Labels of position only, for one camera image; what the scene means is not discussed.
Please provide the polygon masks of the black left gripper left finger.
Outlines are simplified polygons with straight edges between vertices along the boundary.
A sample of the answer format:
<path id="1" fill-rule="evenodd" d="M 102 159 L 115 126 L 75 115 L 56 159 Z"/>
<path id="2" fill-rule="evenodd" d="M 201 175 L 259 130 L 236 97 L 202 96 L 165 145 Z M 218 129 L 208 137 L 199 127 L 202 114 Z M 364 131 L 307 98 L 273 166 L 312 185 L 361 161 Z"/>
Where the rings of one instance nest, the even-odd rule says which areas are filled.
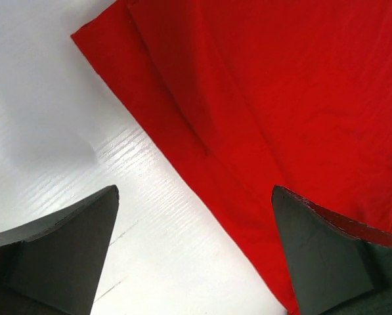
<path id="1" fill-rule="evenodd" d="M 107 186 L 0 232 L 0 314 L 90 314 L 119 202 Z"/>

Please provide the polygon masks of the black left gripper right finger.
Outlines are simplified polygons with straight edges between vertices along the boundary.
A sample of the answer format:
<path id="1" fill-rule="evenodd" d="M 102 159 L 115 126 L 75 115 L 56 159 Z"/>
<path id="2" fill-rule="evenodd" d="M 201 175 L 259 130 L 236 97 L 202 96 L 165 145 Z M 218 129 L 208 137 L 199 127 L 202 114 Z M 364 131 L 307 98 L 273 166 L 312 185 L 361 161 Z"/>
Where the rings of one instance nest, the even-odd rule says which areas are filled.
<path id="1" fill-rule="evenodd" d="M 392 314 L 392 233 L 282 186 L 272 209 L 300 314 Z"/>

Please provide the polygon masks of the red t-shirt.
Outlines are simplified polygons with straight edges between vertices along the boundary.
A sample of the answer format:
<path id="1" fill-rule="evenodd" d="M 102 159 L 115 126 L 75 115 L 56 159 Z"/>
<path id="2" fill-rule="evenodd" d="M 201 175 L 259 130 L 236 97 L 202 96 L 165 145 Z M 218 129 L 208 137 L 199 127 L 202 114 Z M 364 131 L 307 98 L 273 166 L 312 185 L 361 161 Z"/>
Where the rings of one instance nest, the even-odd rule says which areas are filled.
<path id="1" fill-rule="evenodd" d="M 290 314 L 274 186 L 392 232 L 392 1 L 116 1 L 72 39 Z"/>

